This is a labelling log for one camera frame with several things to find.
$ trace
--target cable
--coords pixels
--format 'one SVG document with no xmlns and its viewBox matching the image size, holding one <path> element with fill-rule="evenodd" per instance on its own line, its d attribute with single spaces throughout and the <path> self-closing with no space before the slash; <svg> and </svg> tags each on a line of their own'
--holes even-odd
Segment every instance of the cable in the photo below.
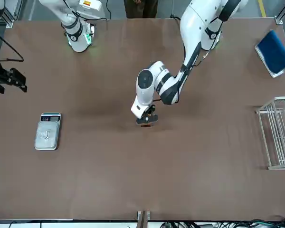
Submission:
<svg viewBox="0 0 285 228">
<path fill-rule="evenodd" d="M 22 55 L 15 48 L 13 48 L 7 41 L 5 41 L 5 39 L 3 39 L 1 36 L 0 36 L 0 40 L 2 40 L 7 46 L 9 46 L 21 58 L 21 59 L 4 58 L 4 59 L 0 59 L 0 62 L 8 62 L 8 61 L 23 62 L 24 61 L 24 58 L 22 57 Z"/>
<path fill-rule="evenodd" d="M 106 9 L 109 11 L 109 13 L 110 13 L 110 20 L 111 20 L 111 18 L 112 18 L 112 13 L 111 13 L 111 11 L 109 10 L 109 8 L 108 8 L 108 1 L 109 0 L 106 0 L 106 4 L 105 4 L 105 6 L 106 6 Z"/>
<path fill-rule="evenodd" d="M 222 23 L 220 24 L 219 29 L 218 29 L 215 33 L 217 33 L 217 32 L 220 31 L 220 29 L 222 28 L 222 25 L 223 25 L 223 21 L 222 21 Z M 212 50 L 213 45 L 215 44 L 216 41 L 217 41 L 217 36 L 214 38 L 214 41 L 213 41 L 213 43 L 212 43 L 210 49 L 209 49 L 209 50 L 206 50 L 207 53 L 204 55 L 203 59 L 200 60 L 198 64 L 194 64 L 194 65 L 193 65 L 194 67 L 197 67 L 197 66 L 207 57 L 207 55 L 208 55 L 209 52 Z"/>
<path fill-rule="evenodd" d="M 16 223 L 16 222 L 15 222 L 15 221 L 12 221 L 12 222 L 9 224 L 9 228 L 11 227 L 11 225 L 12 225 L 13 223 Z"/>
<path fill-rule="evenodd" d="M 98 18 L 98 19 L 89 19 L 89 18 L 85 18 L 85 17 L 82 17 L 78 12 L 75 12 L 74 10 L 72 10 L 72 8 L 68 5 L 68 3 L 66 2 L 66 0 L 62 0 L 64 3 L 65 3 L 65 5 L 71 10 L 71 12 L 75 15 L 75 17 L 77 17 L 77 18 L 82 18 L 82 19 L 84 19 L 84 20 L 106 20 L 106 21 L 108 21 L 108 19 L 107 18 Z"/>
<path fill-rule="evenodd" d="M 212 22 L 214 22 L 217 18 L 218 18 L 218 17 L 215 17 L 215 18 L 210 22 L 210 24 L 211 24 Z"/>
</svg>

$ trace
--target brown table surface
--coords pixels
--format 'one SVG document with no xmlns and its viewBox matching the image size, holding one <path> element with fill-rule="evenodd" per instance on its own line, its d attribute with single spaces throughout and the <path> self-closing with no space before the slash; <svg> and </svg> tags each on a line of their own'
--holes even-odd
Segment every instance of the brown table surface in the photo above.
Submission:
<svg viewBox="0 0 285 228">
<path fill-rule="evenodd" d="M 192 71 L 180 102 L 135 124 L 135 81 L 150 62 L 173 74 L 182 40 L 172 19 L 98 23 L 75 53 L 58 22 L 17 22 L 5 38 L 24 56 L 28 92 L 0 95 L 0 219 L 250 220 L 285 216 L 285 171 L 266 170 L 255 105 L 285 95 L 254 50 L 274 19 L 231 19 Z M 4 46 L 1 57 L 16 57 Z M 61 112 L 57 151 L 34 149 L 42 112 Z"/>
</svg>

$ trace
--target metal wire rack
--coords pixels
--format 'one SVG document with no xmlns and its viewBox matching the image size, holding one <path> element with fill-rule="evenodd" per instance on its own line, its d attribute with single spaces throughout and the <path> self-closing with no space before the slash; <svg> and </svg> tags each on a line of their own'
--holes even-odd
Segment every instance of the metal wire rack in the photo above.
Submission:
<svg viewBox="0 0 285 228">
<path fill-rule="evenodd" d="M 270 170 L 285 169 L 285 96 L 256 110 L 258 114 Z"/>
</svg>

